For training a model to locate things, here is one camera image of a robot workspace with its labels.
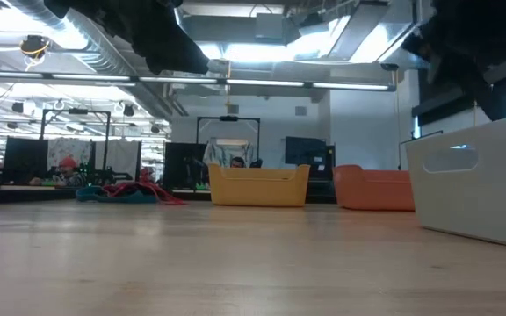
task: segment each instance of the orange plastic bin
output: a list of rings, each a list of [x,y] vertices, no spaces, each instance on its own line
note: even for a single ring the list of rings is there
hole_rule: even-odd
[[[215,205],[296,206],[306,203],[309,166],[297,169],[222,168],[209,164]]]
[[[345,165],[333,170],[337,203],[352,210],[415,211],[408,171],[363,170]]]

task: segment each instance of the yellow plastic bin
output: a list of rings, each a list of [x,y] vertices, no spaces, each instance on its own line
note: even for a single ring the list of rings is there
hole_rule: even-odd
[[[209,164],[215,205],[290,206],[306,203],[309,166],[297,169],[222,168]]]

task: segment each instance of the wooden table surface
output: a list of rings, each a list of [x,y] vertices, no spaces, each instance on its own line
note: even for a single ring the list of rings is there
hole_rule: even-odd
[[[333,205],[0,205],[2,315],[506,316],[506,246]]]

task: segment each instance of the white plastic bin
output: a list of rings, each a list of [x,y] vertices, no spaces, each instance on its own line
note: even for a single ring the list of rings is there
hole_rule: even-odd
[[[506,244],[506,119],[407,146],[424,227]]]

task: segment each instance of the metal frame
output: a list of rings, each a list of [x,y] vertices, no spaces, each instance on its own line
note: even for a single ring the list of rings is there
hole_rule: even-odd
[[[257,160],[259,160],[259,152],[261,151],[261,119],[260,118],[234,118],[235,120],[224,120],[224,117],[197,117],[197,134],[195,144],[199,144],[199,128],[200,121],[203,119],[217,119],[220,122],[239,122],[241,120],[257,122]]]
[[[49,113],[56,113],[48,122],[46,122],[46,115]],[[54,118],[60,113],[69,113],[72,115],[87,115],[89,113],[95,114],[105,114],[106,115],[106,132],[105,132],[105,154],[103,156],[103,170],[106,170],[106,156],[109,148],[109,132],[111,129],[111,112],[110,111],[93,111],[93,110],[85,110],[85,109],[69,109],[69,110],[54,110],[54,109],[44,109],[42,110],[42,122],[40,123],[40,140],[44,140],[44,131],[46,129],[46,125],[50,124]]]

